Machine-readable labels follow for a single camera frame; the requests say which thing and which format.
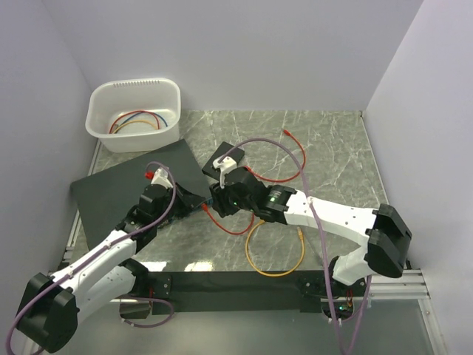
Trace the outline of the large black network switch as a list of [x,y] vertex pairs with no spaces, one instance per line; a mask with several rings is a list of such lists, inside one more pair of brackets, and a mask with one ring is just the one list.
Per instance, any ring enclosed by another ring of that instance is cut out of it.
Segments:
[[102,242],[138,202],[149,184],[145,172],[152,161],[168,167],[178,186],[205,200],[211,197],[208,181],[183,139],[77,180],[71,184],[72,196],[90,249]]

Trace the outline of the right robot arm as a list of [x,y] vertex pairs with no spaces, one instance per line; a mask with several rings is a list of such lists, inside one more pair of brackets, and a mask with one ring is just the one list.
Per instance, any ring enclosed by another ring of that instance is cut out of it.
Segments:
[[287,186],[265,186],[243,167],[226,174],[210,192],[220,217],[245,210],[268,223],[311,227],[356,243],[355,251],[329,264],[325,286],[331,294],[341,295],[373,274],[392,279],[403,275],[412,233],[389,204],[357,208],[308,197]]

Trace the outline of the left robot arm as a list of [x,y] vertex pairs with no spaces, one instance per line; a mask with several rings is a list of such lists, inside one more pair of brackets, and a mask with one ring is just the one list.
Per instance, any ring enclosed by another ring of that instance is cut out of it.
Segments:
[[61,350],[79,324],[110,300],[147,292],[148,270],[134,260],[157,230],[198,210],[207,198],[153,183],[105,239],[74,263],[26,285],[6,340],[8,354]]

